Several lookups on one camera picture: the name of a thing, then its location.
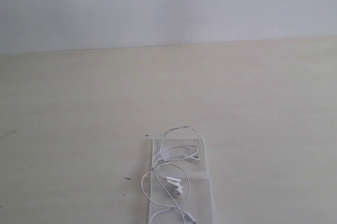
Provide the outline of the white wired earphones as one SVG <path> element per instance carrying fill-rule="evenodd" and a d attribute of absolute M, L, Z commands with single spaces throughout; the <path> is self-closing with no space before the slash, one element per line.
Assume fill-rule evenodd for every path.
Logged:
<path fill-rule="evenodd" d="M 171 147 L 164 147 L 164 142 L 166 140 L 166 137 L 168 136 L 169 133 L 182 130 L 182 129 L 187 129 L 196 134 L 197 137 L 197 144 L 195 145 L 189 145 L 189 144 L 180 144 L 180 145 L 174 145 Z M 192 148 L 192 152 L 183 152 L 181 154 L 175 155 L 175 156 L 165 156 L 164 152 L 175 149 L 175 148 Z M 156 153 L 152 154 L 152 160 L 151 160 L 151 166 L 149 171 L 147 171 L 140 182 L 141 190 L 143 195 L 147 198 L 149 205 L 155 205 L 159 207 L 163 207 L 162 210 L 156 212 L 156 213 L 150 213 L 149 214 L 149 219 L 148 223 L 152 223 L 153 219 L 157 217 L 158 215 L 162 213 L 166 213 L 169 211 L 176 210 L 178 211 L 179 215 L 181 216 L 182 222 L 183 223 L 196 223 L 195 218 L 192 217 L 192 215 L 181 207 L 182 204 L 184 204 L 191 192 L 191 182 L 190 178 L 187 175 L 187 172 L 179 165 L 177 165 L 178 162 L 180 161 L 190 161 L 190 162 L 195 162 L 195 163 L 200 163 L 202 161 L 202 157 L 205 154 L 205 142 L 200 136 L 200 134 L 197 132 L 197 130 L 191 126 L 181 126 L 181 127 L 175 127 L 171 128 L 168 131 L 166 131 L 161 138 L 160 144 L 159 144 L 159 150 Z M 187 181 L 187 195 L 183 199 L 181 203 L 178 203 L 176 200 L 179 199 L 184 195 L 183 193 L 183 184 L 182 184 L 182 179 L 181 178 L 174 178 L 170 177 L 168 175 L 163 175 L 160 172 L 160 168 L 163 166 L 172 166 L 174 168 L 177 168 L 180 170 L 183 175 L 186 178 Z M 164 192 L 167 194 L 167 196 L 171 199 L 172 205 L 165 205 L 162 203 L 158 203 L 152 199 L 152 193 L 145 192 L 144 189 L 144 180 L 146 177 L 149 178 L 154 178 L 157 184 L 161 187 L 161 189 L 164 190 Z"/>

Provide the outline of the clear plastic storage box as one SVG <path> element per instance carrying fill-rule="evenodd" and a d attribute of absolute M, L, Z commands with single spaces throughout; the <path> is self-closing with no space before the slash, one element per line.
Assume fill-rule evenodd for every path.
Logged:
<path fill-rule="evenodd" d="M 161 139 L 154 138 L 152 140 L 152 154 L 159 150 Z M 166 139 L 164 147 L 171 147 L 180 144 L 197 144 L 197 137 L 194 138 L 180 138 L 180 139 Z M 192 148 L 175 148 L 164 152 L 165 156 L 175 156 L 183 152 L 192 152 Z M 195 218 L 196 223 L 216 223 L 216 214 L 214 210 L 214 200 L 212 195 L 211 178 L 209 166 L 207 163 L 206 149 L 200 163 L 190 161 L 180 161 L 177 165 L 181 166 L 190 178 L 191 192 L 188 200 L 181 205 L 183 210 L 190 213 Z M 163 175 L 168 175 L 174 178 L 181 178 L 183 184 L 184 195 L 177 199 L 181 203 L 187 195 L 187 181 L 183 173 L 172 166 L 163 166 L 160 168 Z M 167 196 L 163 189 L 157 184 L 154 178 L 146 177 L 144 180 L 145 192 L 152 193 L 152 199 L 158 203 L 165 205 L 172 205 L 171 199 Z M 163 207 L 149 205 L 148 219 L 150 213 L 156 213 L 162 210 Z M 178 211 L 173 210 L 162 213 L 155 217 L 152 223 L 183 223 Z"/>

